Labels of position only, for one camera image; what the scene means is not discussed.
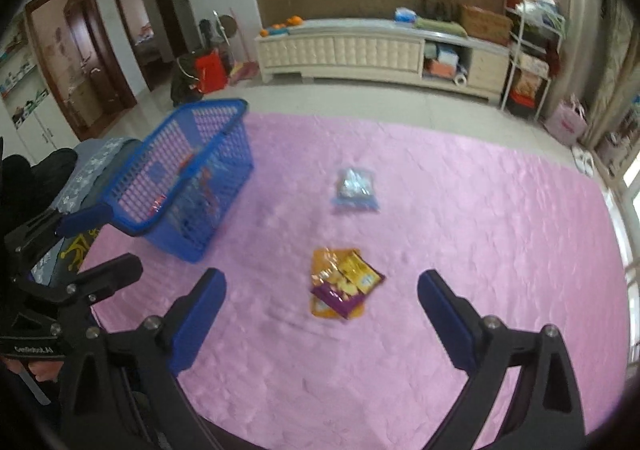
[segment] yellow snack package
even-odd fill
[[[365,295],[383,280],[383,277],[355,251],[338,263],[338,271]]]
[[[346,288],[347,291],[351,291],[350,285],[354,283],[349,283],[344,278],[340,271],[338,271],[338,265],[354,253],[359,256],[360,250],[354,248],[338,250],[322,248],[314,251],[311,262],[311,284],[316,287],[327,281],[335,286],[340,286],[341,288]],[[341,315],[314,295],[311,296],[309,306],[311,314],[318,318],[342,319]],[[364,304],[360,304],[351,312],[349,318],[357,318],[363,314]]]

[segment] pink bag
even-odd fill
[[[584,107],[575,95],[561,100],[554,113],[546,119],[545,129],[562,145],[571,147],[587,130]]]

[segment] blue plastic basket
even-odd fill
[[[199,261],[254,168],[244,100],[209,100],[174,111],[102,194],[112,224],[161,250]]]

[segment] blue gripper pad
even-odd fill
[[[87,230],[99,228],[109,223],[113,218],[113,210],[106,203],[97,203],[64,216],[56,228],[56,235],[66,239],[77,236]]]
[[[210,269],[200,278],[191,293],[178,299],[164,316],[167,327],[171,326],[174,313],[180,318],[177,325],[170,327],[171,338],[168,340],[172,348],[168,363],[172,375],[177,376],[193,365],[222,303],[225,302],[225,296],[225,274]]]
[[[466,299],[457,297],[435,270],[418,279],[418,300],[456,369],[478,369],[476,344],[480,317]]]

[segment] white slipper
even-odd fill
[[[571,152],[574,155],[575,166],[578,167],[578,170],[584,174],[586,171],[586,168],[584,166],[584,151],[577,145],[574,145],[571,148]]]
[[[588,175],[589,177],[593,177],[595,168],[593,166],[593,156],[591,156],[591,153],[584,153],[583,164],[584,164],[583,173]]]
[[[580,147],[578,147],[578,145],[574,145],[573,147],[571,147],[571,153],[574,155],[575,159],[584,156],[584,151]]]

